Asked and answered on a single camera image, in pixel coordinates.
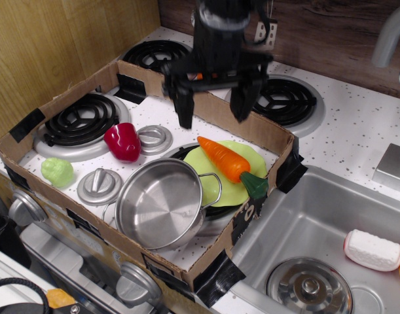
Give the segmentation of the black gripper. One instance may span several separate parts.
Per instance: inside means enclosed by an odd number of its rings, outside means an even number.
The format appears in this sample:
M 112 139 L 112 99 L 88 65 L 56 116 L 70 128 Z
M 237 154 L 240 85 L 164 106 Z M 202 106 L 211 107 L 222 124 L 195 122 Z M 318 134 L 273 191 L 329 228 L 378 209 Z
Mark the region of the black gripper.
M 273 57 L 244 50 L 247 20 L 222 21 L 213 25 L 203 19 L 194 23 L 191 52 L 162 66 L 165 96 L 169 96 L 182 128 L 192 128 L 194 92 L 231 88 L 230 110 L 238 122 L 247 119 L 265 83 Z M 198 73 L 217 73 L 214 82 L 196 80 Z

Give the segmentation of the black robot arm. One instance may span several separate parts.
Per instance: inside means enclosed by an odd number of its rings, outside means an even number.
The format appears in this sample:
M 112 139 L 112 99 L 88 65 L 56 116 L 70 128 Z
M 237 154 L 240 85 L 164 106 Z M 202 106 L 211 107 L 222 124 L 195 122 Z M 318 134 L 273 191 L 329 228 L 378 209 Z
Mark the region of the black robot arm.
M 191 129 L 194 93 L 230 88 L 230 110 L 244 121 L 268 79 L 270 54 L 248 52 L 270 34 L 263 1 L 198 1 L 192 50 L 162 66 L 162 90 L 174 104 L 179 125 Z

